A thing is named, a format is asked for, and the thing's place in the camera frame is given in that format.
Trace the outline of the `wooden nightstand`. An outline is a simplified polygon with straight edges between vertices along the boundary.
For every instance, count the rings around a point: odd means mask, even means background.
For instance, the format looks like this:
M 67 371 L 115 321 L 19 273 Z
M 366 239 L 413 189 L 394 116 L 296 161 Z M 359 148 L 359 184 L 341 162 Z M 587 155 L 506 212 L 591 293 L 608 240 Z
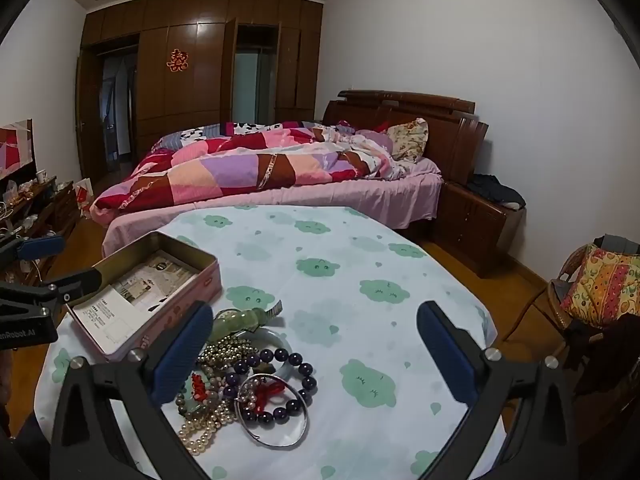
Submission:
M 446 181 L 438 199 L 435 243 L 487 278 L 503 264 L 525 211 L 495 205 Z

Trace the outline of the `paper leaflet in tin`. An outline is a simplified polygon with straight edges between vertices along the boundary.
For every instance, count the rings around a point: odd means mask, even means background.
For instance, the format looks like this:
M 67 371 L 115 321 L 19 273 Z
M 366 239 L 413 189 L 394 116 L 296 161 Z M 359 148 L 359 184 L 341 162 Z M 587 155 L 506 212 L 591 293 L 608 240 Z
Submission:
M 73 317 L 105 359 L 119 360 L 164 303 L 195 277 L 192 266 L 159 250 L 73 307 Z

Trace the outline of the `wooden bed with pink sheet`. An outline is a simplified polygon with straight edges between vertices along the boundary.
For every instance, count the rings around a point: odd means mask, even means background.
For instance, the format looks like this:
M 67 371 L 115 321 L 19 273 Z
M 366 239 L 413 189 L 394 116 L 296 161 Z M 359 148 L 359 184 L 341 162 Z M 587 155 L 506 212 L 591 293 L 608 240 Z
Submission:
M 138 234 L 198 208 L 347 206 L 405 229 L 435 218 L 445 184 L 469 180 L 487 130 L 471 101 L 343 90 L 320 122 L 221 122 L 164 136 L 90 217 Z

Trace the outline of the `green jade bangle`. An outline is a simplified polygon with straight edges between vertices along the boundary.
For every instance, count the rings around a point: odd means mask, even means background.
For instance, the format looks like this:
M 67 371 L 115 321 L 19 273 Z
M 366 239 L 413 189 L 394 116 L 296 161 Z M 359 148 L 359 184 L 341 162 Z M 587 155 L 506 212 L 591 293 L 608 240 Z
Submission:
M 266 325 L 272 318 L 277 316 L 280 311 L 281 309 L 279 307 L 274 307 L 267 311 L 261 308 L 223 310 L 215 316 L 212 331 L 207 341 L 210 344 L 214 344 L 224 339 L 224 337 L 239 332 L 246 332 L 247 330 L 254 332 L 258 327 Z

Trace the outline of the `pink metal tin box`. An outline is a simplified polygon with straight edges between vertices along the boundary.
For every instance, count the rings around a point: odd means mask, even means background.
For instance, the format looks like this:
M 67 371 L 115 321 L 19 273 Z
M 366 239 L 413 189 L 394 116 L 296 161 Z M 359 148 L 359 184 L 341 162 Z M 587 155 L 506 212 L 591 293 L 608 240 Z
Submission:
M 67 311 L 99 354 L 119 361 L 148 348 L 195 301 L 221 293 L 218 259 L 184 238 L 149 232 L 99 261 L 98 289 Z

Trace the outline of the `silver bangle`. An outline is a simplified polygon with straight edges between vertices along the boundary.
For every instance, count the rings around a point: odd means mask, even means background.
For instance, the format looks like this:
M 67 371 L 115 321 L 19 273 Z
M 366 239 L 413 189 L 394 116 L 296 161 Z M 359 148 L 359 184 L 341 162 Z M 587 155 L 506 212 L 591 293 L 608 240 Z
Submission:
M 310 396 L 273 374 L 246 378 L 233 399 L 235 416 L 254 443 L 270 450 L 292 450 L 306 439 Z

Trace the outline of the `dark clothes on nightstand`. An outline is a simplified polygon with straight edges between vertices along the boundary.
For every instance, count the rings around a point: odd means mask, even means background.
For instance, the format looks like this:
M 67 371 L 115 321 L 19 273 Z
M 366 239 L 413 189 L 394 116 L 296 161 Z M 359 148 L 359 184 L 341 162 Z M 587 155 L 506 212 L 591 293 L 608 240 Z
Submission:
M 466 187 L 484 200 L 506 209 L 518 211 L 526 207 L 524 197 L 514 188 L 503 185 L 493 174 L 472 174 Z

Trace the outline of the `floral pillow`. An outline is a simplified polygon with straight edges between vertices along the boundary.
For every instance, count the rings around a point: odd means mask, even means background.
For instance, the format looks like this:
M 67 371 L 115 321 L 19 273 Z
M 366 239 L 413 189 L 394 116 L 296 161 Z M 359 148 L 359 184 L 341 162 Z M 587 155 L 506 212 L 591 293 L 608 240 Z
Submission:
M 428 123 L 423 118 L 416 118 L 406 124 L 391 126 L 386 134 L 393 142 L 393 159 L 417 162 L 428 141 Z

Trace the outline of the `red string charm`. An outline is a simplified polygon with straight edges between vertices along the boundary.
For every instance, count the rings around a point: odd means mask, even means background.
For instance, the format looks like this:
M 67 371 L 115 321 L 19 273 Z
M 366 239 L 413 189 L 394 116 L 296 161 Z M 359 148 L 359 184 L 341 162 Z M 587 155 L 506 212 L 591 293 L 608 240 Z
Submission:
M 199 404 L 204 404 L 212 394 L 208 377 L 202 372 L 191 374 L 191 396 Z

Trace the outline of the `green cloud print tablecloth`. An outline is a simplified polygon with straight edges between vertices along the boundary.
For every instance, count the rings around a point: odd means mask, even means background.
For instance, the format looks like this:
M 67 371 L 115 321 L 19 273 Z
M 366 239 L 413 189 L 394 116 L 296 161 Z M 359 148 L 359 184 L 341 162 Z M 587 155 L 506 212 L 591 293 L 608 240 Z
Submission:
M 488 310 L 435 259 L 345 207 L 236 206 L 165 219 L 121 218 L 103 250 L 159 230 L 217 257 L 226 309 L 280 304 L 273 329 L 314 367 L 318 390 L 299 419 L 255 443 L 221 429 L 198 463 L 213 479 L 415 479 L 462 419 L 416 329 L 433 300 L 481 347 L 497 336 Z

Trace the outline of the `white jade bangle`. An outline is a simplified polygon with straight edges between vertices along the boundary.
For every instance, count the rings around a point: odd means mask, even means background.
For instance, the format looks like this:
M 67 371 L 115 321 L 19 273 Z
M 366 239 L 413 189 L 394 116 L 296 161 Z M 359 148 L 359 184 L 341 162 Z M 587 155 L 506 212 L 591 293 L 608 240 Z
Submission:
M 272 352 L 276 352 L 278 349 L 284 349 L 288 354 L 293 352 L 285 336 L 281 336 L 269 328 L 258 327 L 254 332 L 242 330 L 242 332 L 237 333 L 236 336 L 248 340 L 252 346 L 256 348 L 256 353 L 264 349 L 269 349 Z M 292 367 L 288 361 L 280 362 L 277 359 L 273 359 L 270 365 L 273 368 L 272 374 L 281 379 L 289 380 L 294 373 L 294 367 Z

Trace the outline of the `wicker chair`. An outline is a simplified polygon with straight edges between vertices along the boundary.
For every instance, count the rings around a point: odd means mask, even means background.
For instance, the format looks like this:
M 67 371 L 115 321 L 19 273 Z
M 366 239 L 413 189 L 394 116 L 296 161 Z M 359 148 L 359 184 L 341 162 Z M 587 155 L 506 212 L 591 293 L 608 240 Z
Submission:
M 579 247 L 563 263 L 559 275 L 538 292 L 549 304 L 548 310 L 538 311 L 562 338 L 556 354 L 564 359 L 563 368 L 572 378 L 572 398 L 610 394 L 614 406 L 622 410 L 639 394 L 639 315 L 625 314 L 612 325 L 597 328 L 560 308 L 590 244 L 610 252 L 639 255 L 637 243 L 611 235 Z

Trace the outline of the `patchwork quilt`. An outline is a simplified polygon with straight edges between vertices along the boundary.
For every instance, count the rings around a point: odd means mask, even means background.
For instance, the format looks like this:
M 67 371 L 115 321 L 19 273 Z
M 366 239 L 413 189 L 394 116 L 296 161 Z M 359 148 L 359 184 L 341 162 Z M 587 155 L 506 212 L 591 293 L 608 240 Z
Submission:
M 280 188 L 352 180 L 399 180 L 406 170 L 380 144 L 303 122 L 152 148 L 128 178 L 103 192 L 91 217 L 106 226 L 123 214 Z

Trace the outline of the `orange floral cushion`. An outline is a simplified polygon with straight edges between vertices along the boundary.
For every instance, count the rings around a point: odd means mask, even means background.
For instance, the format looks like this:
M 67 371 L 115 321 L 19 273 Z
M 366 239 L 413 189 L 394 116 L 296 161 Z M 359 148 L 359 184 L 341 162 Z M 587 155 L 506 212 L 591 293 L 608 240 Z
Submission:
M 576 281 L 560 308 L 592 327 L 605 328 L 625 314 L 639 315 L 639 255 L 587 246 Z

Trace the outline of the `red double happiness sticker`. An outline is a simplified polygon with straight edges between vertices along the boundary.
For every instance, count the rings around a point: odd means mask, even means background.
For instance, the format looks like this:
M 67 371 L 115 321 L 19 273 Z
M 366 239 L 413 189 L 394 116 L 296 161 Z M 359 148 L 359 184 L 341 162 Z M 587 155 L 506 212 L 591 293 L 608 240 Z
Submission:
M 182 73 L 189 68 L 189 55 L 186 51 L 174 49 L 170 52 L 166 66 L 171 73 Z

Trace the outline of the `cluttered low wooden shelf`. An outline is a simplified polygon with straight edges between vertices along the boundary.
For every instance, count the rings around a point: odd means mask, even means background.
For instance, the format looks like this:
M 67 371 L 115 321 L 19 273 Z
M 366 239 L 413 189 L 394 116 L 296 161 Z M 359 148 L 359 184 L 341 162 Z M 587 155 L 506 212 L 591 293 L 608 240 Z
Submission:
M 26 197 L 21 197 L 7 212 L 1 214 L 1 235 L 17 232 L 19 237 L 59 235 L 68 240 L 79 220 L 80 211 L 72 181 L 35 182 Z M 1 257 L 1 279 L 25 285 L 35 285 L 45 278 L 58 255 L 36 260 L 10 261 Z

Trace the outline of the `red white patterned box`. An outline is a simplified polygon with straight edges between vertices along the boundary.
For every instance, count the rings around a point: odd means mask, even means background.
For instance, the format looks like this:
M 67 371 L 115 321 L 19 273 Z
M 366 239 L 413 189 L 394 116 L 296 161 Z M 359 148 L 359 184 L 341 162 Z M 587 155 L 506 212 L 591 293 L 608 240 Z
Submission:
M 32 120 L 11 122 L 0 128 L 2 179 L 35 165 Z

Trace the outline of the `dark wooden wardrobe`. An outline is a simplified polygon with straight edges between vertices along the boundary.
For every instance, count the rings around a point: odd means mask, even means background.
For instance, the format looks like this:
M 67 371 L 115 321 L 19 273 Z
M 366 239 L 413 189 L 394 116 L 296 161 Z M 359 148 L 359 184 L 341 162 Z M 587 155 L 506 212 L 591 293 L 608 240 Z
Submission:
M 230 119 L 243 27 L 276 34 L 273 118 L 313 118 L 322 12 L 321 3 L 309 0 L 132 0 L 89 13 L 76 84 L 81 175 L 99 180 L 107 172 L 99 101 L 104 55 L 137 53 L 131 156 L 140 159 L 166 133 Z M 174 49 L 189 55 L 185 72 L 166 66 Z

